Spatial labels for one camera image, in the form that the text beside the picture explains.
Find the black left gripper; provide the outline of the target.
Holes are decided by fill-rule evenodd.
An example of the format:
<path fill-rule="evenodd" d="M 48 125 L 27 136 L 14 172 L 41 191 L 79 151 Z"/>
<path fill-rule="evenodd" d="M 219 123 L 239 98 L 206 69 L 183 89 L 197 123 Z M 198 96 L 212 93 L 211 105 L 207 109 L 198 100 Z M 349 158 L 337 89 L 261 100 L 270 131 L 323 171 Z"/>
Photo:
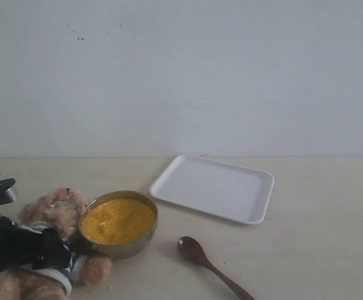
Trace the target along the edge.
<path fill-rule="evenodd" d="M 0 272 L 25 265 L 67 268 L 70 259 L 71 253 L 54 228 L 23 226 L 0 215 Z"/>

